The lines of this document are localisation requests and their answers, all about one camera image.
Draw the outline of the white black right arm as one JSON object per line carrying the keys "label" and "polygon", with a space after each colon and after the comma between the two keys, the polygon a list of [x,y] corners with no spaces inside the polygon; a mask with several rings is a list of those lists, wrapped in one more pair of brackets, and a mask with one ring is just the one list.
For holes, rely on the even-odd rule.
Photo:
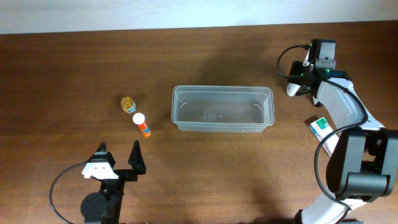
{"label": "white black right arm", "polygon": [[303,45],[305,60],[294,61],[287,94],[311,94],[336,129],[319,143],[314,173],[321,195],[299,210],[295,223],[342,223],[353,210],[387,197],[397,176],[397,131],[386,129],[357,96],[351,77],[336,69],[336,42],[313,39]]}

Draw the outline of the white medicine box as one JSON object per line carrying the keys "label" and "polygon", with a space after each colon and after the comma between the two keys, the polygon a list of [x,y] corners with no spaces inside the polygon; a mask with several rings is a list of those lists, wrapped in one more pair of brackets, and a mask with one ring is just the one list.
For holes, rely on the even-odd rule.
{"label": "white medicine box", "polygon": [[[312,133],[315,135],[315,137],[318,139],[319,142],[321,142],[327,135],[333,132],[332,127],[324,117],[311,122],[308,125],[308,127],[310,128],[310,130],[312,131]],[[339,137],[336,134],[334,134],[333,136],[329,137],[326,140],[326,142],[323,144],[324,150],[330,157],[335,150],[338,140]]]}

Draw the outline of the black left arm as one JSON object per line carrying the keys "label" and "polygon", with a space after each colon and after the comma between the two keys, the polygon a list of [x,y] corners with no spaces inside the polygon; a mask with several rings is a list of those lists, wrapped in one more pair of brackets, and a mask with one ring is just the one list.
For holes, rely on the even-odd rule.
{"label": "black left arm", "polygon": [[130,169],[114,170],[116,161],[105,143],[87,160],[81,173],[86,179],[100,181],[100,188],[82,200],[80,211],[85,223],[119,222],[125,183],[136,182],[139,175],[146,173],[139,141],[134,141],[127,163]]}

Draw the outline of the white spray bottle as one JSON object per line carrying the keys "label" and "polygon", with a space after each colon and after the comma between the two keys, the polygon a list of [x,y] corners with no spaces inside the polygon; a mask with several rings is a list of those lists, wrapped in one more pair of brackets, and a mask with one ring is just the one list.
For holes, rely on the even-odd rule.
{"label": "white spray bottle", "polygon": [[292,97],[295,96],[296,93],[299,91],[299,89],[301,89],[301,85],[295,84],[295,83],[288,83],[287,85],[287,94]]}

